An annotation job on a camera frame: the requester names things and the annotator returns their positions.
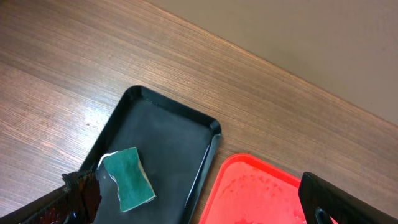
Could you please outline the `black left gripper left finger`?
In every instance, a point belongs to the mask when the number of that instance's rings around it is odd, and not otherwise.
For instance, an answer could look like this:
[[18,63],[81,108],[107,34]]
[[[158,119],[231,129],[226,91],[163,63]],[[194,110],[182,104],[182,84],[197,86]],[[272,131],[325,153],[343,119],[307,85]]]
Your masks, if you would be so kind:
[[91,171],[63,174],[65,185],[1,217],[3,224],[90,224],[101,203],[100,183]]

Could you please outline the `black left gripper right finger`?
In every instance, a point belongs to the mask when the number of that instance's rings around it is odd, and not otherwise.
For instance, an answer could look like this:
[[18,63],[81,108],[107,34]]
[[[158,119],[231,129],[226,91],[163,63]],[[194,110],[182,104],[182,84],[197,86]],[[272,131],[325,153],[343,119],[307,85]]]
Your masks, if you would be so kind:
[[397,224],[397,219],[311,173],[303,173],[299,199],[309,224]]

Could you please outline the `black plastic tray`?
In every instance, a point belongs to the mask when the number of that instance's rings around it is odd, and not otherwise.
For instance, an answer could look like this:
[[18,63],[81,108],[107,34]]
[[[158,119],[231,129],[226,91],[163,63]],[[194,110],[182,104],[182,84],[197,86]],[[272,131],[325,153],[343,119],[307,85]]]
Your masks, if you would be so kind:
[[[144,86],[128,88],[81,170],[93,170],[102,201],[95,223],[189,223],[221,137],[219,122]],[[156,194],[128,212],[100,159],[136,147]]]

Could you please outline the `green yellow sponge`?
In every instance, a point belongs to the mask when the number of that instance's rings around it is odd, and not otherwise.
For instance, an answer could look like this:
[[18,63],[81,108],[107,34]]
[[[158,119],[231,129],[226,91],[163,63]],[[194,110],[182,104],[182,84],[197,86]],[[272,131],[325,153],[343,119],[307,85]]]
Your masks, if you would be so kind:
[[120,211],[128,212],[156,198],[136,147],[107,153],[100,164],[116,183]]

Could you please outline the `red plastic tray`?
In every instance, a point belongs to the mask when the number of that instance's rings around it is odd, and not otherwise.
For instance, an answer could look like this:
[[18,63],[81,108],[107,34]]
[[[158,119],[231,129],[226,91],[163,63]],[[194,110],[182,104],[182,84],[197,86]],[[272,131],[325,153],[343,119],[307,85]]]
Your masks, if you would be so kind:
[[216,177],[200,224],[306,223],[300,179],[250,154],[228,157]]

